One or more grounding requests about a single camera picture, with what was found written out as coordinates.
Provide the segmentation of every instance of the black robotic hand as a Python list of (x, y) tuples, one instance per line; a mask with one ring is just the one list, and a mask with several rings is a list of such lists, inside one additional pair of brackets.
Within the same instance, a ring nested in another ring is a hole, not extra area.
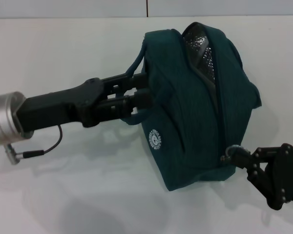
[[(280, 210), (284, 203), (293, 201), (293, 146), (257, 148), (251, 154), (239, 145), (226, 149), (223, 161), (241, 169), (246, 168), (248, 181), (267, 199), (274, 210)], [(265, 170), (260, 163), (268, 163)]]

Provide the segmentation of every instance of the silver cylindrical joint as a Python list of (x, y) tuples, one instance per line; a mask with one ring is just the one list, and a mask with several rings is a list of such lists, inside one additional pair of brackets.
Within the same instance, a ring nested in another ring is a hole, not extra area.
[(29, 139), (33, 132), (24, 133), (16, 112), (26, 100), (20, 92), (0, 95), (0, 145)]

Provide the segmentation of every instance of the teal pouch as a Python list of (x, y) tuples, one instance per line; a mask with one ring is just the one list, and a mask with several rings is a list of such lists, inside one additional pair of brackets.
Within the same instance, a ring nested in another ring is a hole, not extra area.
[(241, 144), (252, 109), (261, 106), (233, 43), (222, 31), (193, 23), (182, 35), (146, 33), (129, 75), (143, 57), (154, 107), (124, 121), (142, 123), (168, 190), (229, 178), (235, 167), (220, 157)]

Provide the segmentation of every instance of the white circular logo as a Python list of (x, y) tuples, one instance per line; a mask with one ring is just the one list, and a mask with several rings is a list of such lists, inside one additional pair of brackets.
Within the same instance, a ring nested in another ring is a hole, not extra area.
[(161, 147), (162, 144), (162, 139), (160, 134), (153, 129), (149, 135), (148, 135), (148, 141), (150, 142), (150, 146), (154, 149), (154, 150), (158, 150)]

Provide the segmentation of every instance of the black cable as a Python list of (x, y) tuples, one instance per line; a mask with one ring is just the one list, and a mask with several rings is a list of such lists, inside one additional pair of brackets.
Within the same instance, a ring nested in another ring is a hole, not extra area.
[(60, 131), (60, 138), (57, 141), (57, 143), (55, 143), (52, 147), (50, 147), (49, 149), (44, 151), (44, 154), (49, 153), (51, 150), (53, 150), (55, 147), (57, 147), (59, 145), (59, 143), (61, 142), (62, 138), (63, 138), (63, 131), (62, 131), (62, 127), (60, 125), (58, 125), (59, 131)]
[(58, 128), (59, 128), (59, 131), (60, 131), (60, 137), (59, 137), (57, 143), (55, 143), (49, 149), (47, 149), (47, 150), (25, 151), (25, 152), (22, 152), (22, 153), (17, 153), (17, 155), (23, 155), (23, 158), (30, 158), (30, 157), (37, 157), (37, 156), (41, 156), (41, 155), (45, 155), (46, 153), (49, 153), (51, 150), (53, 150), (55, 147), (57, 147), (59, 145), (59, 143), (62, 141), (62, 138), (63, 138), (62, 127), (60, 125), (58, 125)]

